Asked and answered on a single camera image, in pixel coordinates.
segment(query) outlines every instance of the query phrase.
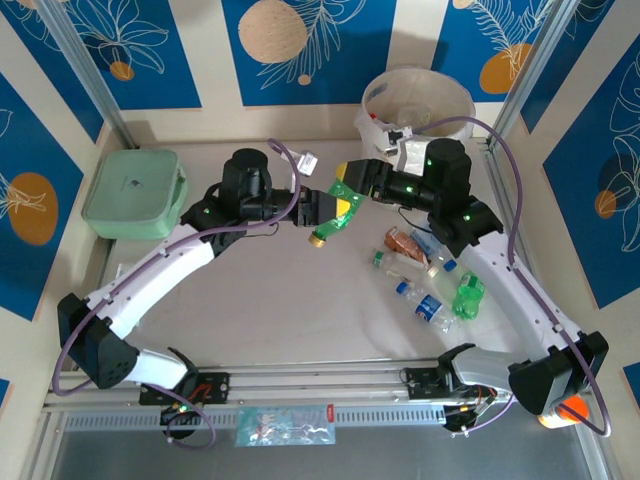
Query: green lunch box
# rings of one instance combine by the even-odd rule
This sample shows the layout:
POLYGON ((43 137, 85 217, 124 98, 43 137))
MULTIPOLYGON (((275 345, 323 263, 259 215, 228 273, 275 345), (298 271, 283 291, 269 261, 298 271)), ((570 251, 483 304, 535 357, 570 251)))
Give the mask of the green lunch box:
POLYGON ((165 238, 178 222, 187 190, 174 152, 121 150, 99 166, 82 216, 103 238, 165 238))

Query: white bucket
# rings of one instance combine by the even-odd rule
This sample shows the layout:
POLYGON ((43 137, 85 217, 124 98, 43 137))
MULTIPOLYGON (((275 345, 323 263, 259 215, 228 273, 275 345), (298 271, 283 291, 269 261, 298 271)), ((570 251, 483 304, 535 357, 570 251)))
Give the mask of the white bucket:
POLYGON ((399 113, 406 121, 407 112, 413 113, 408 118, 412 123, 399 126, 415 129, 448 117, 475 117, 476 109, 469 92, 451 77, 418 67, 401 67, 385 72, 364 91, 361 108, 354 121, 362 138, 363 158, 379 158, 398 168, 398 161, 406 153, 406 163, 403 158, 401 169, 421 175, 426 145, 430 140, 447 137, 464 141, 473 132, 473 125, 468 122, 448 123, 404 142, 404 152, 401 149, 389 152, 386 131, 397 128, 399 113))

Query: yellow bottle cap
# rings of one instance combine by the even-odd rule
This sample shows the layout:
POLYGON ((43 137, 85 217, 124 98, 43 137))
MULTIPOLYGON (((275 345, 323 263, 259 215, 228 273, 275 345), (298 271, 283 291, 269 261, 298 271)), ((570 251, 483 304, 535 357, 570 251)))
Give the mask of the yellow bottle cap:
POLYGON ((316 248, 322 248, 324 247, 324 243, 325 241, 322 240, 321 238, 318 238, 315 236, 315 234, 311 234, 309 235, 309 242, 311 243, 311 245, 313 245, 316 248))

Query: bottle label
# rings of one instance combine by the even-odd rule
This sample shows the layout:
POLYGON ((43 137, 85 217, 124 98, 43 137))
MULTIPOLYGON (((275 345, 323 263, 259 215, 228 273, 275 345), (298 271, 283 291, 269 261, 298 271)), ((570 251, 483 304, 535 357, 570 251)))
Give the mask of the bottle label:
POLYGON ((440 307, 442 307, 442 304, 438 300, 431 295, 427 295, 422 299, 418 308, 416 308, 416 315, 430 322, 434 315, 438 313, 440 307))
POLYGON ((464 277, 462 277, 462 280, 460 281, 460 286, 477 288, 478 290, 484 293, 484 284, 480 281, 478 277, 470 273, 467 273, 465 274, 464 277))
POLYGON ((427 235, 428 234, 426 233, 414 230, 413 233, 411 233, 411 238, 416 241, 416 243, 420 246, 424 253, 426 253, 427 255, 433 255, 433 248, 431 248, 428 241, 426 240, 427 235))

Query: green container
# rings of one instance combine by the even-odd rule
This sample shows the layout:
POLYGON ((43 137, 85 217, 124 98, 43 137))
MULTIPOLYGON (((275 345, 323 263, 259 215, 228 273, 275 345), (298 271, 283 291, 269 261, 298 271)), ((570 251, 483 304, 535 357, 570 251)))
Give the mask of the green container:
POLYGON ((453 313, 462 320, 473 320, 480 311, 480 302, 484 297, 484 284, 473 273, 467 272, 460 281, 458 294, 453 301, 453 313))
POLYGON ((187 177, 170 150, 122 150, 100 165, 82 216, 103 238, 165 238, 178 223, 187 177))
POLYGON ((362 201, 365 199, 364 195, 355 193, 338 179, 336 179, 336 181, 329 189, 329 192, 327 193, 341 200, 346 200, 346 202, 349 202, 350 205, 345 213, 343 213, 342 215, 338 214, 338 216, 333 220, 329 220, 322 225, 318 225, 318 227, 316 227, 316 229, 313 231, 313 233, 309 237, 309 241, 318 248, 324 246, 327 237, 338 233, 340 230, 347 226, 347 224, 351 221, 353 216, 360 208, 362 201))

